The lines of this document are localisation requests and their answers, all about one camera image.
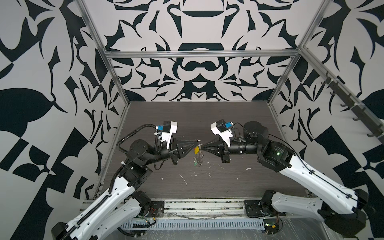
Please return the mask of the red handled wire keyring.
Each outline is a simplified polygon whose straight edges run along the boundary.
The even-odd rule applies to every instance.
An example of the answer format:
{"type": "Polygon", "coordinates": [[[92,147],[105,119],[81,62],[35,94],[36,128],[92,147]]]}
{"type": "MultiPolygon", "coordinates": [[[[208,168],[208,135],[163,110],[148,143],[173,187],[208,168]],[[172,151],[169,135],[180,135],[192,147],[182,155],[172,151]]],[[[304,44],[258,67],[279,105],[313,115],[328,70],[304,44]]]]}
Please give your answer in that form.
{"type": "Polygon", "coordinates": [[[199,144],[197,145],[197,146],[200,146],[200,153],[198,153],[197,155],[195,155],[195,153],[194,153],[194,162],[197,162],[198,163],[198,166],[197,167],[199,167],[199,166],[201,166],[202,165],[202,163],[203,163],[203,153],[202,153],[202,144],[201,144],[201,141],[199,140],[199,144]]]}

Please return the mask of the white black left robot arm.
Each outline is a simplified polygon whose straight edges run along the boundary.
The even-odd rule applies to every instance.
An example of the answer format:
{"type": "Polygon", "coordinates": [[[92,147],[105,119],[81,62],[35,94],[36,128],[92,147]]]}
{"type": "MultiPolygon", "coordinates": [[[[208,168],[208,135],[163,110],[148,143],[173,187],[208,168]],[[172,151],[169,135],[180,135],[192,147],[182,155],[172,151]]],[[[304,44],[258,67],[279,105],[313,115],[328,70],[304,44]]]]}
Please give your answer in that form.
{"type": "Polygon", "coordinates": [[[139,187],[153,172],[148,166],[171,160],[174,165],[199,146],[199,141],[177,140],[177,123],[165,121],[160,126],[144,124],[116,144],[126,160],[114,173],[107,190],[88,208],[68,223],[59,222],[51,230],[55,240],[103,240],[117,230],[125,221],[145,217],[151,199],[139,187]],[[122,148],[129,138],[145,128],[155,130],[155,143],[145,140],[132,142],[129,149],[122,148]]]}

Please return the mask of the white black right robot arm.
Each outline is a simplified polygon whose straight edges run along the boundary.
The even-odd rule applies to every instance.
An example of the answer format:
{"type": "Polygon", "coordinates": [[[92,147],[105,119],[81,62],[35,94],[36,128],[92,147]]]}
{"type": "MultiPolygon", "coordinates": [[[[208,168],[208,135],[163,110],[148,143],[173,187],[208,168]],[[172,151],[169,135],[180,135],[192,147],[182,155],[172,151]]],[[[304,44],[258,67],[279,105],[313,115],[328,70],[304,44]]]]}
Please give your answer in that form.
{"type": "Polygon", "coordinates": [[[367,225],[363,208],[369,195],[362,189],[352,190],[325,176],[288,145],[270,140],[268,128],[257,121],[243,126],[243,136],[234,136],[232,122],[219,120],[211,124],[211,131],[218,136],[206,143],[202,150],[229,163],[231,155],[255,155],[258,163],[275,173],[290,178],[315,195],[313,198],[285,195],[277,191],[265,191],[248,217],[259,218],[289,213],[312,218],[324,223],[345,238],[353,238],[367,225]]]}

